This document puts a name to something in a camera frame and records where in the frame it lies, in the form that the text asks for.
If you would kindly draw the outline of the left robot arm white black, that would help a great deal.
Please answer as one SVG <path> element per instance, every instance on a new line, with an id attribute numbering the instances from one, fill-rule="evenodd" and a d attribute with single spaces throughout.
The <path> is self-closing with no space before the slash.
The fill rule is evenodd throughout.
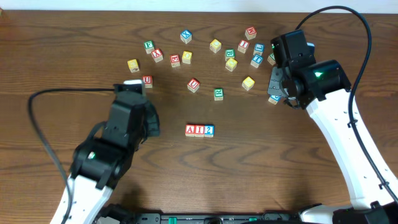
<path id="1" fill-rule="evenodd" d="M 89 134 L 73 155 L 68 184 L 52 223 L 92 223 L 129 170 L 134 153 L 147 138 L 158 136 L 154 105 L 133 91 L 117 93 L 100 137 Z"/>

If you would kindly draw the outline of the red A block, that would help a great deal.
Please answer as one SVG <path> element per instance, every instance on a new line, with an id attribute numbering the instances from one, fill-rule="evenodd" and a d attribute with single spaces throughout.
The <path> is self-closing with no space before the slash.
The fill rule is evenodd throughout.
<path id="1" fill-rule="evenodd" d="M 195 136 L 195 125 L 194 124 L 187 124 L 185 126 L 185 135 L 188 137 Z"/>

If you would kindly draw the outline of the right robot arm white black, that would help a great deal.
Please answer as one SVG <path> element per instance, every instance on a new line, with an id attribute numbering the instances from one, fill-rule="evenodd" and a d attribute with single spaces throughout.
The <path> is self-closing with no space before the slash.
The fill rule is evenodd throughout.
<path id="1" fill-rule="evenodd" d="M 297 100 L 326 138 L 343 173 L 350 204 L 314 205 L 304 223 L 397 223 L 397 177 L 366 128 L 351 83 L 335 60 L 275 61 L 268 93 Z"/>

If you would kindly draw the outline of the blue 2 block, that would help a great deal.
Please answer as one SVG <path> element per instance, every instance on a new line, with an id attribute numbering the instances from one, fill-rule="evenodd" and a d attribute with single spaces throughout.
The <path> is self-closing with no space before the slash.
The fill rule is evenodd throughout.
<path id="1" fill-rule="evenodd" d="M 213 125 L 205 125 L 204 137 L 213 138 L 215 132 L 215 127 Z"/>

